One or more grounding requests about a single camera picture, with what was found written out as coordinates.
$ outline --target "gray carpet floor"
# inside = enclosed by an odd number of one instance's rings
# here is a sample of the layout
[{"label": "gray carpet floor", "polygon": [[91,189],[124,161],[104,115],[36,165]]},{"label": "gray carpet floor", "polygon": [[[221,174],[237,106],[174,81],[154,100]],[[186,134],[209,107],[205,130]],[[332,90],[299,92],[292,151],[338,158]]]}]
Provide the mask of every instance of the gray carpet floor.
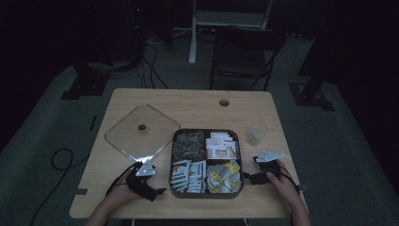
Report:
[{"label": "gray carpet floor", "polygon": [[[213,45],[199,42],[197,65],[188,65],[189,38],[178,38],[173,48],[160,40],[155,69],[170,89],[208,89]],[[268,91],[272,93],[281,124],[295,161],[299,180],[309,189],[304,193],[313,225],[399,225],[399,200],[378,165],[340,91],[324,84],[323,92],[336,111],[297,106],[289,82],[306,83],[298,76],[312,41],[288,38],[276,59]],[[155,52],[145,49],[152,62]],[[42,95],[29,118],[0,156],[0,225],[28,225],[35,210],[52,191],[63,171],[53,169],[52,154],[59,149],[73,151],[73,163],[87,156],[100,128],[104,112],[116,88],[151,88],[150,68],[113,73],[102,96],[81,96],[60,100],[69,90],[76,72],[67,68]],[[154,76],[157,89],[164,89]],[[262,89],[262,82],[254,90]],[[250,81],[217,79],[215,89],[252,89]],[[63,168],[70,156],[61,153],[55,163]],[[79,185],[86,162],[69,170],[59,188],[42,206],[35,225],[83,225],[84,219],[69,215],[73,192]],[[288,219],[256,218],[251,225],[289,225]],[[137,220],[136,225],[235,225],[231,221]],[[109,225],[120,225],[111,219]]]}]

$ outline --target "wooden tabletop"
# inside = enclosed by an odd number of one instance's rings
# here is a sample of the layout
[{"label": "wooden tabletop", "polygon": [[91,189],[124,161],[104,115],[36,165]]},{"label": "wooden tabletop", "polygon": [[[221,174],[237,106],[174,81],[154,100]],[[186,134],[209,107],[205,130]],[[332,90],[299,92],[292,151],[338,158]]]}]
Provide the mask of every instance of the wooden tabletop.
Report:
[{"label": "wooden tabletop", "polygon": [[[228,106],[219,104],[221,99]],[[177,121],[182,128],[232,130],[240,140],[243,170],[259,172],[252,157],[262,150],[283,152],[281,161],[298,183],[295,166],[285,140],[273,98],[262,91],[183,90],[183,89],[116,89],[94,142],[80,182],[86,195],[75,195],[70,214],[88,218],[112,182],[132,165],[104,139],[105,132],[136,106],[148,104]],[[245,132],[253,121],[262,121],[268,133],[259,146],[246,142]],[[156,174],[148,181],[153,188],[166,187],[155,201],[137,199],[113,212],[111,218],[287,218],[286,204],[270,185],[253,186],[249,180],[238,197],[227,200],[178,199],[169,188],[171,145],[152,162]]]}]

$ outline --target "dark background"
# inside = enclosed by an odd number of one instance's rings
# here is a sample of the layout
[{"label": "dark background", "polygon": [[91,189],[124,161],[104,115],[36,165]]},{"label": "dark background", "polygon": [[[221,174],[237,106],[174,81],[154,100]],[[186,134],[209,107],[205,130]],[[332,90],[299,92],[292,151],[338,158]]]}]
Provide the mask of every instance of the dark background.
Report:
[{"label": "dark background", "polygon": [[[198,2],[209,10],[263,9],[260,0]],[[1,1],[0,150],[73,59],[112,64],[137,57],[150,30],[172,47],[171,27],[189,27],[191,8],[186,0]],[[279,0],[268,23],[289,35],[316,37],[298,73],[340,88],[396,190],[398,12],[391,0]]]}]

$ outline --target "table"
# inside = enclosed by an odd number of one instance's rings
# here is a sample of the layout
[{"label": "table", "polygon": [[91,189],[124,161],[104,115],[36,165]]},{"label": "table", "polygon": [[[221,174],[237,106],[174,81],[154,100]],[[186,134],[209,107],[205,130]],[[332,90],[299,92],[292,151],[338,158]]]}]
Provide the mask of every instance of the table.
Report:
[{"label": "table", "polygon": [[[219,104],[221,99],[228,106]],[[182,128],[229,129],[240,140],[243,170],[259,171],[252,157],[263,149],[283,152],[284,162],[295,182],[295,166],[285,140],[273,98],[262,91],[184,90],[184,89],[116,89],[105,112],[98,136],[82,176],[79,188],[87,195],[75,195],[70,214],[88,218],[103,199],[105,191],[132,162],[104,139],[105,132],[137,105],[149,104],[178,121]],[[245,130],[251,121],[264,121],[269,132],[259,146],[247,144]],[[152,162],[156,174],[148,181],[154,188],[167,191],[154,202],[137,199],[128,202],[111,218],[286,218],[289,210],[271,184],[252,186],[249,180],[235,199],[204,200],[175,198],[168,185],[171,145]]]},{"label": "table", "polygon": [[197,0],[193,0],[191,46],[188,64],[195,65],[197,61],[197,25],[237,25],[265,29],[272,5],[273,0],[268,0],[264,13],[204,11],[197,10]]}]

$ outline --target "transparent lid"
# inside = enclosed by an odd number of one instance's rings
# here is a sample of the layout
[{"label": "transparent lid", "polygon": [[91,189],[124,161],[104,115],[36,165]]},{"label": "transparent lid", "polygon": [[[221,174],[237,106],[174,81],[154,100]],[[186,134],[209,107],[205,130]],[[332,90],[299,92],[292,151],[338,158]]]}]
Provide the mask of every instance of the transparent lid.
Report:
[{"label": "transparent lid", "polygon": [[151,105],[138,105],[105,133],[105,140],[133,162],[153,160],[180,124]]}]

